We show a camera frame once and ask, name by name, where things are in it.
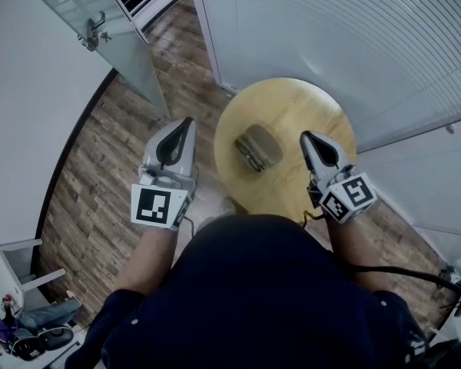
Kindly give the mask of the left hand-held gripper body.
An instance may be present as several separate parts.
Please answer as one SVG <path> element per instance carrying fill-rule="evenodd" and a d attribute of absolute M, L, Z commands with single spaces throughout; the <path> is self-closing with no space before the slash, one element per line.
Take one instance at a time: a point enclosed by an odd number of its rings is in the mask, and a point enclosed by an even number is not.
<path fill-rule="evenodd" d="M 138 177 L 131 186 L 131 221 L 177 231 L 194 199 L 196 181 L 147 165 L 139 167 Z"/>

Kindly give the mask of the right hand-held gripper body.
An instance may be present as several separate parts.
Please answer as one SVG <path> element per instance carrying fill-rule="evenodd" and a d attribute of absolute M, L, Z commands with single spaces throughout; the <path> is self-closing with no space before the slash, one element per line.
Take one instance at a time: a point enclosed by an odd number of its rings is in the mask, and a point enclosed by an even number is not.
<path fill-rule="evenodd" d="M 370 179 L 356 165 L 347 165 L 328 178 L 312 179 L 307 192 L 313 207 L 338 224 L 361 215 L 377 200 Z"/>

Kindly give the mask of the small tan pouch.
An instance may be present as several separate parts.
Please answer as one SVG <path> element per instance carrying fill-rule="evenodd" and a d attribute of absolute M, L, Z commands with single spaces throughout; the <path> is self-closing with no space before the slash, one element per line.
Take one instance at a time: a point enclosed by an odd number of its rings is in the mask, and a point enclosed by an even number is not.
<path fill-rule="evenodd" d="M 266 130 L 264 126 L 259 124 L 253 124 L 249 126 L 241 135 L 237 136 L 236 139 L 240 136 L 245 137 L 247 141 L 250 142 L 250 144 L 258 154 L 259 158 L 263 161 L 265 165 L 264 171 L 268 170 L 274 165 L 277 165 L 281 161 L 283 157 L 282 149 L 278 141 L 273 137 L 273 135 L 269 131 Z"/>

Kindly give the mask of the person's left forearm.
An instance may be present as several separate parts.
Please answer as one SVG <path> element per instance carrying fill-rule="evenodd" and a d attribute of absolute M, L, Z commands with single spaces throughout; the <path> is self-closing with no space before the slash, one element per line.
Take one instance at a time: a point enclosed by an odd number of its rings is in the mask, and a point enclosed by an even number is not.
<path fill-rule="evenodd" d="M 176 246 L 176 231 L 148 227 L 119 273 L 114 290 L 151 294 L 171 269 Z"/>

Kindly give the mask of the person's dark navy shirt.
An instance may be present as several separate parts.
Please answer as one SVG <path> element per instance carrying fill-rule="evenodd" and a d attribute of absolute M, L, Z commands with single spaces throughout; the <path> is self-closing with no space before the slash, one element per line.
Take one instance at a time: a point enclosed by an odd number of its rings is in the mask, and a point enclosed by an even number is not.
<path fill-rule="evenodd" d="M 403 369 L 428 348 L 406 302 L 353 281 L 272 215 L 203 227 L 149 294 L 110 294 L 65 369 Z"/>

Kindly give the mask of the frosted glass door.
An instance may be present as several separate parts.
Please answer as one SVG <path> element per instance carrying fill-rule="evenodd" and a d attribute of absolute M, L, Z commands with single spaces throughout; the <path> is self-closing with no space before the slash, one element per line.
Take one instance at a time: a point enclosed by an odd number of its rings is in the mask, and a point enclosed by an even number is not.
<path fill-rule="evenodd" d="M 164 100 L 157 74 L 149 52 L 148 40 L 134 23 L 121 0 L 42 0 L 76 34 L 85 36 L 85 22 L 106 15 L 98 29 L 98 53 L 137 95 L 148 101 L 155 112 L 168 117 L 170 112 Z M 102 32 L 111 37 L 100 38 Z"/>

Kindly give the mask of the purple bag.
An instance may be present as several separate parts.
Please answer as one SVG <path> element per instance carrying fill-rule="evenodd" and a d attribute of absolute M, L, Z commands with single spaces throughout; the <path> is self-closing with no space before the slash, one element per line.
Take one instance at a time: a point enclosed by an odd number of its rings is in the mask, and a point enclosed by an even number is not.
<path fill-rule="evenodd" d="M 15 318 L 3 321 L 0 318 L 0 342 L 7 344 L 15 336 L 18 327 L 18 322 Z"/>

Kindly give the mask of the round wooden side table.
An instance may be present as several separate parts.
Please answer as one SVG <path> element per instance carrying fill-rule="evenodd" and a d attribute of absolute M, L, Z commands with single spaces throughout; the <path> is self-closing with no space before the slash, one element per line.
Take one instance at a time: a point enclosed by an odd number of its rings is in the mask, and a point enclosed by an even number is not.
<path fill-rule="evenodd" d="M 280 160 L 256 172 L 234 142 L 251 126 L 261 126 L 280 148 Z M 319 215 L 307 193 L 310 173 L 300 148 L 300 134 L 316 131 L 331 137 L 357 160 L 353 129 L 340 105 L 305 81 L 272 78 L 236 95 L 222 112 L 214 139 L 214 158 L 228 194 L 251 214 L 275 214 L 298 222 L 303 213 Z"/>

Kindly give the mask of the person's right forearm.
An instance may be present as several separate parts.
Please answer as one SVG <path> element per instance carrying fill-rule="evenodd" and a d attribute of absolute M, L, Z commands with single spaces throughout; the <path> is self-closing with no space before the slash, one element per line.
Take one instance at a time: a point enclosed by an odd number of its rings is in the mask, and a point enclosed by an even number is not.
<path fill-rule="evenodd" d="M 370 246 L 359 224 L 360 217 L 339 224 L 332 218 L 326 218 L 327 231 L 335 256 L 352 265 L 380 266 L 379 255 Z M 388 291 L 389 278 L 380 272 L 347 271 L 349 277 L 358 285 L 372 291 Z"/>

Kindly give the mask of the white open shelf unit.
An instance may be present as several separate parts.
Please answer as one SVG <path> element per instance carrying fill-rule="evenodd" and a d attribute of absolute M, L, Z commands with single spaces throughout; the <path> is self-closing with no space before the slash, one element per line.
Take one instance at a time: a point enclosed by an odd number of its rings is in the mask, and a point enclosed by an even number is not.
<path fill-rule="evenodd" d="M 31 239 L 0 244 L 0 265 L 5 272 L 5 295 L 9 295 L 17 309 L 25 306 L 25 295 L 34 289 L 66 275 L 64 268 L 37 276 L 32 272 L 32 255 L 42 239 Z"/>

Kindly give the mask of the black rounded headset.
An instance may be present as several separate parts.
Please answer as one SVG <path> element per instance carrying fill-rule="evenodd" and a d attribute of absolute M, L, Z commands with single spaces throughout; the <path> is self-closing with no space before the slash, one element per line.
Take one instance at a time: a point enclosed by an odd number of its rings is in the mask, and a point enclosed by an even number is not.
<path fill-rule="evenodd" d="M 74 332 L 68 326 L 43 328 L 37 334 L 19 328 L 9 343 L 13 356 L 23 361 L 33 361 L 48 351 L 67 346 L 74 339 Z"/>

